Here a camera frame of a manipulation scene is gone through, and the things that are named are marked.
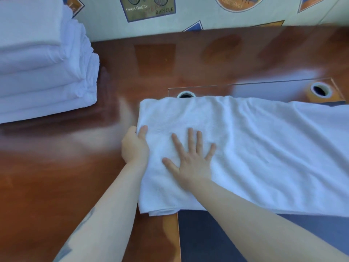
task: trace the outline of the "wall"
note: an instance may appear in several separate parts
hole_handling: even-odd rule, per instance
[[[349,25],[346,10],[349,0],[68,0],[68,3],[92,41],[263,24]]]

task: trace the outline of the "tattoo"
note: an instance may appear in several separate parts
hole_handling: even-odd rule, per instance
[[[69,246],[69,240],[72,238],[72,236],[81,229],[81,227],[91,218],[92,214],[95,212],[95,207],[93,207],[90,212],[85,216],[85,218],[82,220],[82,222],[77,226],[77,228],[74,230],[74,232],[69,236],[68,240],[64,243],[61,250],[56,255],[53,262],[59,262],[61,259],[63,259],[66,255],[68,255],[72,249]]]

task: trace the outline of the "folded towel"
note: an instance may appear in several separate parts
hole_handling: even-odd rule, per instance
[[[64,86],[57,86],[41,91],[28,92],[23,94],[11,95],[0,98],[0,113],[7,113],[27,108],[34,108],[46,106],[62,101],[67,101],[82,97],[86,92],[94,91],[94,81],[96,80],[96,71],[99,67],[98,56],[91,57],[90,53],[89,64],[87,66],[86,79],[67,84]]]
[[[24,48],[0,51],[0,75],[32,70],[60,63],[71,55],[74,42],[72,9],[63,6],[61,23],[61,45],[34,45]]]
[[[212,180],[276,213],[349,217],[349,106],[329,107],[258,98],[194,97],[144,100],[138,130],[148,125],[151,151],[139,209],[165,215],[204,210],[163,166],[179,166],[171,133],[187,147],[187,128],[212,142]]]
[[[90,61],[94,62],[94,69],[91,71],[91,84],[88,85],[88,90],[82,97],[72,100],[62,101],[59,103],[49,104],[46,106],[39,106],[35,108],[27,108],[23,110],[1,113],[0,123],[12,122],[17,120],[24,120],[30,118],[38,118],[51,114],[61,113],[69,110],[85,108],[93,105],[97,101],[97,77],[99,69],[99,57],[93,53]]]
[[[48,67],[0,75],[0,97],[44,90],[86,78],[88,57],[93,49],[83,24],[74,19],[72,21],[75,24],[75,37],[70,58]]]
[[[0,2],[0,50],[61,44],[63,0]]]

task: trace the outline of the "forearm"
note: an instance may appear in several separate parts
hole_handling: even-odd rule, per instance
[[[210,180],[197,181],[190,191],[249,262],[349,261],[307,230]]]
[[[145,169],[146,165],[135,162],[126,164],[68,239],[60,251],[61,257],[58,254],[55,261],[122,260],[131,234]]]

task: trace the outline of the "hand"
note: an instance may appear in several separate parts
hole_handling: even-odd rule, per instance
[[[212,156],[216,151],[216,145],[212,144],[207,156],[203,158],[202,154],[202,132],[197,133],[197,144],[195,147],[194,130],[188,130],[188,147],[189,152],[186,153],[183,145],[178,140],[177,135],[172,134],[172,140],[180,157],[180,167],[178,168],[170,159],[163,158],[162,162],[166,168],[172,173],[179,185],[185,190],[195,184],[200,178],[211,180],[210,163]]]
[[[138,136],[137,128],[131,126],[121,141],[121,155],[126,163],[137,162],[147,165],[149,159],[149,147],[146,141],[148,126],[142,126]]]

